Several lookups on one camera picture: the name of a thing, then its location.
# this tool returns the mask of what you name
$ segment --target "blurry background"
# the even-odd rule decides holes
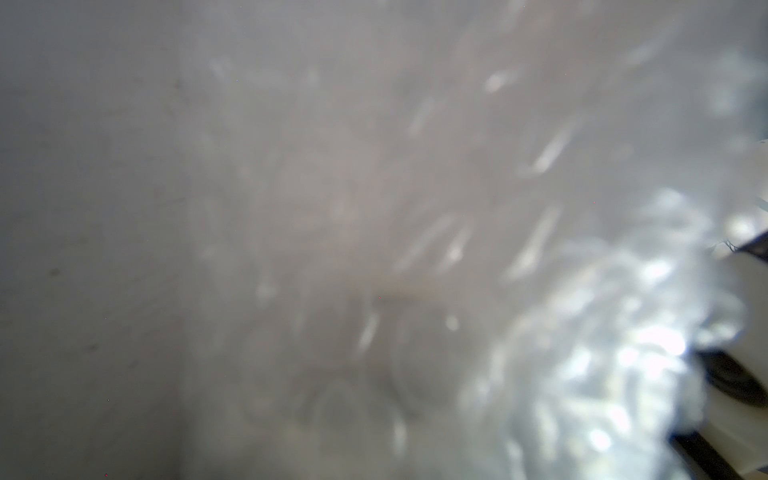
[[[184,21],[180,0],[0,8],[0,478],[176,478]]]

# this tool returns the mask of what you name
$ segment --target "gray surface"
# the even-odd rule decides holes
[[[3,2],[3,478],[177,471],[179,18],[177,2]]]

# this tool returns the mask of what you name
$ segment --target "white plastic part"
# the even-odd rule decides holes
[[[724,260],[742,283],[750,319],[728,353],[768,386],[768,264],[738,253]],[[707,388],[704,438],[740,474],[768,465],[768,409],[744,405],[712,386]]]

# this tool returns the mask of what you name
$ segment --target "bright spot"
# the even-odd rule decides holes
[[[485,90],[485,93],[487,94],[494,94],[501,90],[502,87],[513,83],[515,80],[517,80],[517,75],[512,74],[510,71],[497,71],[485,81],[483,90]]]
[[[458,319],[453,315],[449,315],[445,319],[445,327],[451,330],[452,332],[455,332],[456,330],[458,330]]]
[[[613,445],[611,437],[605,431],[599,429],[589,432],[589,442],[598,452],[605,452]]]
[[[646,265],[641,276],[648,283],[659,283],[672,273],[672,265],[666,260],[655,260]]]
[[[667,353],[675,356],[682,355],[686,349],[685,339],[682,335],[661,326],[652,326],[641,330],[637,334],[637,340],[642,343],[658,345]]]
[[[760,233],[754,218],[749,215],[732,215],[726,222],[728,240],[736,245],[749,242]]]

